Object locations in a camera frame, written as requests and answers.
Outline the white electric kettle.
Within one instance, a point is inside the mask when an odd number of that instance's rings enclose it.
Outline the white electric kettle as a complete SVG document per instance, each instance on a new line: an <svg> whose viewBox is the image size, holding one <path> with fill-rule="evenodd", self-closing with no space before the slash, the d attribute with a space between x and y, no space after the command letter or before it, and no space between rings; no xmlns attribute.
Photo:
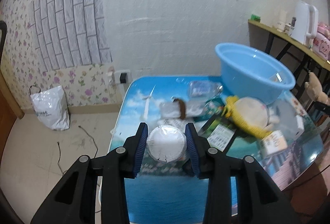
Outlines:
<svg viewBox="0 0 330 224"><path fill-rule="evenodd" d="M310 46L317 35L319 11L318 9L303 1L298 1L294 13L295 23L291 25L293 30L291 38L302 45Z"/></svg>

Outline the blue plastic basin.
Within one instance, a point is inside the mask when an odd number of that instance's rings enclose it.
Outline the blue plastic basin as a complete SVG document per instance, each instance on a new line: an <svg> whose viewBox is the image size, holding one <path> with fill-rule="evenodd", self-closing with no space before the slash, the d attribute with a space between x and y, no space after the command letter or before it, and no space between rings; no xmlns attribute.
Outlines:
<svg viewBox="0 0 330 224"><path fill-rule="evenodd" d="M220 43L215 53L220 59L225 97L252 97L271 104L296 84L293 73L283 63L253 47Z"/></svg>

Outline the green small box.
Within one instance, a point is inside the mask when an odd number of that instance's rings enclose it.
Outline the green small box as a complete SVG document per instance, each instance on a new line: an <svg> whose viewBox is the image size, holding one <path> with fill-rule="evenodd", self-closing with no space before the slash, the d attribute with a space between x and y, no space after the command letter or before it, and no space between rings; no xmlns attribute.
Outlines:
<svg viewBox="0 0 330 224"><path fill-rule="evenodd" d="M260 16L257 16L255 14L252 14L251 15L251 20L252 21L256 21L256 22L260 22L261 21L261 18L260 18Z"/></svg>

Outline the wooden side table black legs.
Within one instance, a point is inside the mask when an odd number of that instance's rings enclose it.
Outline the wooden side table black legs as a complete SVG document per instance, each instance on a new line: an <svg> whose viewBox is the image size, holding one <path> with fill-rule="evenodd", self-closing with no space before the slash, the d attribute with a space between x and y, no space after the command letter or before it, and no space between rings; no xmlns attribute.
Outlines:
<svg viewBox="0 0 330 224"><path fill-rule="evenodd" d="M319 76L321 75L323 70L326 71L323 84L325 86L325 90L329 91L329 61L325 61L319 55L314 53L311 49L308 49L306 46L300 44L298 41L295 41L289 35L278 31L274 27L267 26L265 24L262 24L261 22L254 21L251 19L248 20L248 23L251 26L255 26L269 33L266 48L264 50L265 53L271 53L271 49L275 39L279 39L286 42L284 48L276 56L276 59L280 61L286 54L288 54L299 63L298 67L292 72L296 80L296 85L294 87L296 91L296 99L300 99L305 91L304 84L298 84L300 73L303 72L305 74L305 80L307 80L308 71L313 72L315 68L318 69L317 75ZM291 47L294 47L304 53L302 60L300 60L297 56L294 56L294 54L289 51Z"/></svg>

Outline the pink cartoon lunch box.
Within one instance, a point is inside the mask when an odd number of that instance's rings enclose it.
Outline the pink cartoon lunch box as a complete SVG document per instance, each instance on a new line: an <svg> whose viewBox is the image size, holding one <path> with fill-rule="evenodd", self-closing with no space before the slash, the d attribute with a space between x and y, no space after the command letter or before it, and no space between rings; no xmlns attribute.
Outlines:
<svg viewBox="0 0 330 224"><path fill-rule="evenodd" d="M313 40L313 52L324 60L330 60L330 30L323 22L318 23L317 35Z"/></svg>

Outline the clear plastic bottle silver cap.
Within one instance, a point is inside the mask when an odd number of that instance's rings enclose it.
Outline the clear plastic bottle silver cap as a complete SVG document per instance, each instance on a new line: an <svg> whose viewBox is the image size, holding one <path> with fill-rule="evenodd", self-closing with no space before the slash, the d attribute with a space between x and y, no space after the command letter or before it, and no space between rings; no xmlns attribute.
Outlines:
<svg viewBox="0 0 330 224"><path fill-rule="evenodd" d="M212 99L223 91L221 83L209 80L194 80L189 83L188 94L190 98Z"/></svg>

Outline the white cylindrical cup on shelf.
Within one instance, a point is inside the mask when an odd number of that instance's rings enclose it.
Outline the white cylindrical cup on shelf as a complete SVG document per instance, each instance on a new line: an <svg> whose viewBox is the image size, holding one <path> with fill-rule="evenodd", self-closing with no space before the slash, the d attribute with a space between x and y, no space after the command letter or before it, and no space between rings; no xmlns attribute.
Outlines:
<svg viewBox="0 0 330 224"><path fill-rule="evenodd" d="M279 12L279 17L276 23L276 29L279 32L284 32L285 26L286 26L286 18L287 18L287 12L283 9Z"/></svg>

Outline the white plastic shopping bag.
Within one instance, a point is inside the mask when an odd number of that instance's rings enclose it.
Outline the white plastic shopping bag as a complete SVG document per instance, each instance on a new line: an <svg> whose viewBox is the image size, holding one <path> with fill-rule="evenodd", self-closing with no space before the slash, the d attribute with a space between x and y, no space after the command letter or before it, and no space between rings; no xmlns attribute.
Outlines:
<svg viewBox="0 0 330 224"><path fill-rule="evenodd" d="M70 118L64 89L61 85L30 95L38 120L55 131L70 127Z"/></svg>

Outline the white label small jar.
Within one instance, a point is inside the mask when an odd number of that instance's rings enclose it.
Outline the white label small jar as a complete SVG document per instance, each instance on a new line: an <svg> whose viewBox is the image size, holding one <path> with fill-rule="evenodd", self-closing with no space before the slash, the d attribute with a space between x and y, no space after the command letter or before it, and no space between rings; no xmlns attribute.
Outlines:
<svg viewBox="0 0 330 224"><path fill-rule="evenodd" d="M273 131L264 139L259 140L261 155L268 158L288 148L286 139L280 130Z"/></svg>

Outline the scenic printed blue table cover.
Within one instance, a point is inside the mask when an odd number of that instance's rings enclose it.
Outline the scenic printed blue table cover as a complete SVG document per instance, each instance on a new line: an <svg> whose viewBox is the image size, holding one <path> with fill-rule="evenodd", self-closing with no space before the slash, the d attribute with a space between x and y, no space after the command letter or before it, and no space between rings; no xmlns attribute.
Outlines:
<svg viewBox="0 0 330 224"><path fill-rule="evenodd" d="M299 223L283 190L323 150L315 124L290 91L266 106L280 121L265 139L228 119L229 92L189 96L189 83L221 77L142 77L128 88L110 152L142 132L133 175L123 180L126 223Z"/></svg>

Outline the round plush yellow mesh bag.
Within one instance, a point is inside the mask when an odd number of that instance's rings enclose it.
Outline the round plush yellow mesh bag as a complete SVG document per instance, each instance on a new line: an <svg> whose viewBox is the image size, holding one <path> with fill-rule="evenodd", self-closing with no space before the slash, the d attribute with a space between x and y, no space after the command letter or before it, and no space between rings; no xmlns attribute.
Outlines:
<svg viewBox="0 0 330 224"><path fill-rule="evenodd" d="M279 116L259 99L228 96L222 116L232 121L243 132L264 139L271 134Z"/></svg>

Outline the black wall plug adapter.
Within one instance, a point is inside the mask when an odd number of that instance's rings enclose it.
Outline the black wall plug adapter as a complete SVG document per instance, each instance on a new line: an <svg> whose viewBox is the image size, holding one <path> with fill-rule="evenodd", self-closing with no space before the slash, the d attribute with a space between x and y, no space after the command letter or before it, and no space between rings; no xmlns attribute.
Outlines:
<svg viewBox="0 0 330 224"><path fill-rule="evenodd" d="M128 79L127 73L121 73L120 74L120 83L121 84L126 84Z"/></svg>

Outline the clear box brown band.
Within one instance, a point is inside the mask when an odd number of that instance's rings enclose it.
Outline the clear box brown band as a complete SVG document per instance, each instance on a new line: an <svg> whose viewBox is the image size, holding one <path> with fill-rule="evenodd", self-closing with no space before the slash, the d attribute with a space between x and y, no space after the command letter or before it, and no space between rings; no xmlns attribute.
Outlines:
<svg viewBox="0 0 330 224"><path fill-rule="evenodd" d="M162 118L194 118L205 113L205 102L200 100L184 101L176 98L172 102L163 102L159 105Z"/></svg>

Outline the brown plush dog toy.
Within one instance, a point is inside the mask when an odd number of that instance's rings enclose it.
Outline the brown plush dog toy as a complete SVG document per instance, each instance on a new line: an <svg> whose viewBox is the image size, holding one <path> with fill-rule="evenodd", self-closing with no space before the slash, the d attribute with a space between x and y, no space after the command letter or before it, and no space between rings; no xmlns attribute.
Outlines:
<svg viewBox="0 0 330 224"><path fill-rule="evenodd" d="M329 96L323 92L322 85L318 77L313 73L308 73L309 79L304 83L307 95L313 102L320 102L329 106Z"/></svg>

